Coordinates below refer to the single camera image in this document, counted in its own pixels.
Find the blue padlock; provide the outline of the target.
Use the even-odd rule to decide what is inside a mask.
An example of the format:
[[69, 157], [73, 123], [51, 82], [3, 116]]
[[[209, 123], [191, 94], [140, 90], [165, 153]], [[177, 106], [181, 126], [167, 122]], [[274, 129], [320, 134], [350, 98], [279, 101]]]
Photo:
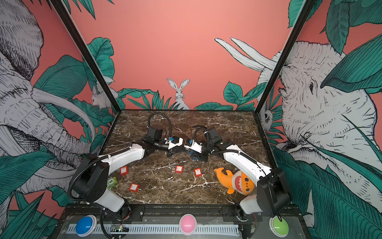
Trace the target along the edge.
[[199, 154], [198, 152], [195, 152], [195, 151], [190, 152], [190, 156], [192, 157], [192, 159], [193, 159], [194, 161], [199, 161], [199, 156], [200, 156], [200, 154]]

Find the red padlock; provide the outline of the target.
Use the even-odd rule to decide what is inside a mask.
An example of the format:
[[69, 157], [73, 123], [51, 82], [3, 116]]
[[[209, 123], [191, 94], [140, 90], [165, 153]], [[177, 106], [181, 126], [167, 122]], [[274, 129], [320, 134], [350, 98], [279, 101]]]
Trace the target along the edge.
[[127, 166], [124, 166], [124, 167], [121, 167], [120, 168], [120, 175], [126, 175], [128, 174], [128, 167]]
[[129, 187], [129, 191], [131, 192], [138, 192], [140, 188], [140, 185], [139, 184], [135, 184], [135, 183], [132, 183]]
[[175, 168], [175, 172], [176, 173], [183, 173], [184, 171], [184, 167], [183, 166], [180, 166], [180, 165], [177, 165], [176, 168]]
[[194, 175], [195, 175], [195, 177], [200, 177], [203, 175], [203, 173], [202, 173], [200, 168], [196, 168], [196, 169], [194, 169]]

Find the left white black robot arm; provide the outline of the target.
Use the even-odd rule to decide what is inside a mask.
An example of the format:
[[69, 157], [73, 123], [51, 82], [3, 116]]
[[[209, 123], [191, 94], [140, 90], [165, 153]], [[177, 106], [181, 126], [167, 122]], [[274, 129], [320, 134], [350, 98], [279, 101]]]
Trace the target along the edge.
[[[162, 138], [163, 129], [159, 125], [151, 125], [151, 118], [162, 115], [168, 122], [168, 138]], [[156, 150], [169, 151], [172, 124], [170, 118], [161, 112], [154, 112], [147, 120], [147, 134], [131, 146], [122, 150], [96, 156], [87, 155], [73, 175], [67, 195], [75, 202], [85, 201], [108, 213], [114, 213], [119, 220], [127, 219], [131, 214], [129, 202], [107, 188], [108, 177], [128, 164], [144, 159]]]

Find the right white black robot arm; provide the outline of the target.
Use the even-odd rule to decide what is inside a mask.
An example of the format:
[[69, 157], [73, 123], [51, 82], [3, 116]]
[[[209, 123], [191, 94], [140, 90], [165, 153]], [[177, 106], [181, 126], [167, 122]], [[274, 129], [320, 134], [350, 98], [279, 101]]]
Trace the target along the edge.
[[280, 211], [291, 202], [290, 186], [285, 173], [278, 167], [270, 168], [245, 153], [237, 144], [223, 140], [215, 128], [194, 125], [193, 139], [185, 148], [194, 151], [200, 160], [216, 155], [233, 164], [244, 175], [232, 180], [232, 190], [245, 196], [239, 203], [239, 213], [261, 213], [281, 219]]

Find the orange shark plush toy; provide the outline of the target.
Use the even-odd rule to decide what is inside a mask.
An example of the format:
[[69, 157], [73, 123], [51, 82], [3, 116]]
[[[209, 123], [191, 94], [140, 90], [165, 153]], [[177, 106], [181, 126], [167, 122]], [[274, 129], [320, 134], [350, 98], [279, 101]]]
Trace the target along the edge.
[[229, 195], [238, 192], [244, 196], [249, 195], [255, 189], [254, 182], [242, 171], [232, 173], [223, 167], [214, 169], [219, 183], [227, 189]]

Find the green number block toy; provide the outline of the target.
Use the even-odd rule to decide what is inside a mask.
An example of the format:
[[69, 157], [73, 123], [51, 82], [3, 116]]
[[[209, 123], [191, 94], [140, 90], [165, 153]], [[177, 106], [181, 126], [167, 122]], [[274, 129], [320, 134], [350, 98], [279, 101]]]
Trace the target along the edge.
[[108, 189], [112, 189], [112, 188], [116, 187], [117, 184], [118, 184], [118, 182], [117, 182], [116, 177], [112, 177], [112, 178], [109, 178], [107, 180], [107, 188]]

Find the pink push button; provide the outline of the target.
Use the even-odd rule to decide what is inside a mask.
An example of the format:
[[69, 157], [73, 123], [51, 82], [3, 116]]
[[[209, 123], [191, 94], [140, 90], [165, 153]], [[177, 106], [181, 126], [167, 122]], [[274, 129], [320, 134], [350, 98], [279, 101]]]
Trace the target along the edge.
[[184, 214], [179, 220], [179, 228], [186, 236], [192, 235], [196, 231], [197, 226], [197, 219], [192, 214]]

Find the white vented strip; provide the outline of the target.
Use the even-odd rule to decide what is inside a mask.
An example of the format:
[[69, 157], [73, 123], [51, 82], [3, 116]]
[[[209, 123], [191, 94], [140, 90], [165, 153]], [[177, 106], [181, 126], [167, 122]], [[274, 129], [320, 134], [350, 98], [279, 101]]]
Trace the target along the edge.
[[[123, 224], [122, 229], [118, 225], [106, 224], [105, 230], [113, 235], [119, 234], [180, 234], [184, 235], [179, 225], [175, 224]], [[224, 235], [240, 236], [238, 225], [197, 225], [192, 235]]]

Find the green push button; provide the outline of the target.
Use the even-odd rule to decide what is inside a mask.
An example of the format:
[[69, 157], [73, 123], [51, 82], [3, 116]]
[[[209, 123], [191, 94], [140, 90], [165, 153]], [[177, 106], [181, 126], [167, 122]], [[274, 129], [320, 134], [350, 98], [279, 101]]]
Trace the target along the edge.
[[279, 237], [285, 238], [289, 234], [289, 225], [285, 219], [275, 216], [269, 220], [269, 228], [271, 232]]

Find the blue push button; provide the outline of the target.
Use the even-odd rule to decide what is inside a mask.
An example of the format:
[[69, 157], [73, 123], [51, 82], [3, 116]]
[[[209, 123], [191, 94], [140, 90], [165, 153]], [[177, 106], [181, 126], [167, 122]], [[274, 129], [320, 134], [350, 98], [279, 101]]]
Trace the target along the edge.
[[90, 235], [96, 227], [96, 217], [94, 215], [87, 215], [77, 222], [75, 232], [79, 237], [86, 237]]

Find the black front mounting rail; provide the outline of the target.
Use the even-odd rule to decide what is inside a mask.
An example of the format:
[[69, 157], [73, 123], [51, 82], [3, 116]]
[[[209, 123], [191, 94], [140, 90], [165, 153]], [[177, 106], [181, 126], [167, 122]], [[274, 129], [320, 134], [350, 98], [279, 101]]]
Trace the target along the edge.
[[[69, 205], [59, 222], [64, 222], [69, 217], [100, 215], [101, 209], [99, 207], [85, 205], [85, 204], [72, 204]], [[144, 217], [178, 217], [184, 214], [192, 214], [195, 217], [222, 217], [225, 222], [245, 222], [248, 219], [256, 219], [261, 221], [263, 217], [267, 216], [264, 213], [245, 213], [239, 209], [239, 205], [234, 204], [130, 204], [130, 214], [127, 219], [118, 219], [116, 213], [106, 212], [106, 221], [112, 222], [143, 222]], [[302, 219], [302, 213], [297, 205], [287, 205], [279, 212], [281, 217], [298, 217]]]

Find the left black frame post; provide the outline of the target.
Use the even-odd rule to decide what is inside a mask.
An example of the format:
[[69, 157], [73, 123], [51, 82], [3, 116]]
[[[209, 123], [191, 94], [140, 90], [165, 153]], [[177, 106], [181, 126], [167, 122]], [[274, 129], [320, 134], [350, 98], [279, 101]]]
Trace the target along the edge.
[[75, 23], [73, 22], [67, 8], [64, 6], [63, 1], [51, 0], [50, 2], [53, 8], [55, 9], [55, 11], [57, 12], [58, 16], [60, 17], [61, 21], [65, 25], [67, 31], [69, 32], [76, 46], [80, 50], [91, 72], [94, 74], [95, 78], [97, 79], [100, 86], [104, 90], [104, 93], [106, 94], [107, 98], [111, 102], [112, 106], [115, 108], [116, 112], [120, 114], [122, 109], [119, 107], [119, 104], [116, 101], [115, 97], [113, 96], [108, 84], [106, 83], [100, 68], [98, 67], [94, 57], [90, 53], [88, 46], [84, 42], [84, 39], [81, 36]]

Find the black frame post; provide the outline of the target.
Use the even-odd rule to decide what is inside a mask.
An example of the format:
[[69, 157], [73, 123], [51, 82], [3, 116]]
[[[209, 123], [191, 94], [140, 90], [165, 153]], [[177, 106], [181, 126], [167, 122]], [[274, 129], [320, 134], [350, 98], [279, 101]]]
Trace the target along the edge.
[[279, 60], [277, 61], [277, 64], [275, 66], [275, 69], [272, 71], [272, 75], [266, 85], [266, 88], [263, 92], [263, 95], [260, 99], [260, 102], [258, 103], [257, 108], [255, 109], [255, 115], [258, 115], [260, 113], [260, 110], [262, 109], [267, 96], [271, 92], [271, 89], [275, 83], [275, 81], [278, 79], [279, 74], [293, 48], [294, 43], [296, 42], [306, 20], [309, 16], [314, 4], [316, 1], [314, 0], [308, 0], [304, 1], [304, 4], [302, 5], [302, 8], [299, 12], [298, 18], [296, 19], [296, 22], [290, 32], [290, 35], [285, 43], [284, 49], [281, 52], [281, 55], [279, 57]]
[[100, 86], [104, 90], [104, 93], [106, 94], [107, 98], [111, 102], [112, 106], [115, 108], [116, 112], [120, 114], [122, 109], [119, 107], [119, 104], [116, 101], [115, 97], [113, 96], [108, 84], [106, 83], [100, 68], [98, 67], [94, 57], [90, 53], [88, 46], [84, 42], [84, 39], [81, 36], [75, 23], [73, 22], [67, 8], [64, 6], [63, 1], [51, 0], [50, 2], [53, 8], [55, 9], [55, 11], [57, 12], [58, 16], [60, 17], [61, 21], [65, 25], [67, 31], [69, 32], [76, 46], [80, 50], [91, 72], [94, 74], [95, 78], [97, 79]]

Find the right black frame post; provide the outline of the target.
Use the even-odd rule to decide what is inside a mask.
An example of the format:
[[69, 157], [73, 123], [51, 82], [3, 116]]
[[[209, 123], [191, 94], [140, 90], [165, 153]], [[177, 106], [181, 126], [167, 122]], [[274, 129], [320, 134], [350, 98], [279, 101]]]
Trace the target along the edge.
[[263, 95], [260, 99], [260, 102], [258, 103], [257, 108], [255, 109], [255, 115], [258, 115], [260, 113], [260, 110], [262, 109], [267, 96], [271, 92], [271, 89], [275, 83], [275, 81], [278, 79], [279, 74], [293, 48], [294, 43], [296, 42], [306, 20], [309, 16], [314, 4], [316, 1], [314, 0], [308, 0], [304, 1], [304, 4], [302, 5], [302, 8], [299, 12], [298, 18], [296, 19], [296, 22], [290, 32], [290, 35], [285, 43], [284, 49], [281, 52], [281, 55], [279, 57], [279, 60], [277, 61], [277, 64], [275, 66], [275, 69], [272, 71], [272, 75], [266, 85], [266, 88], [263, 92]]

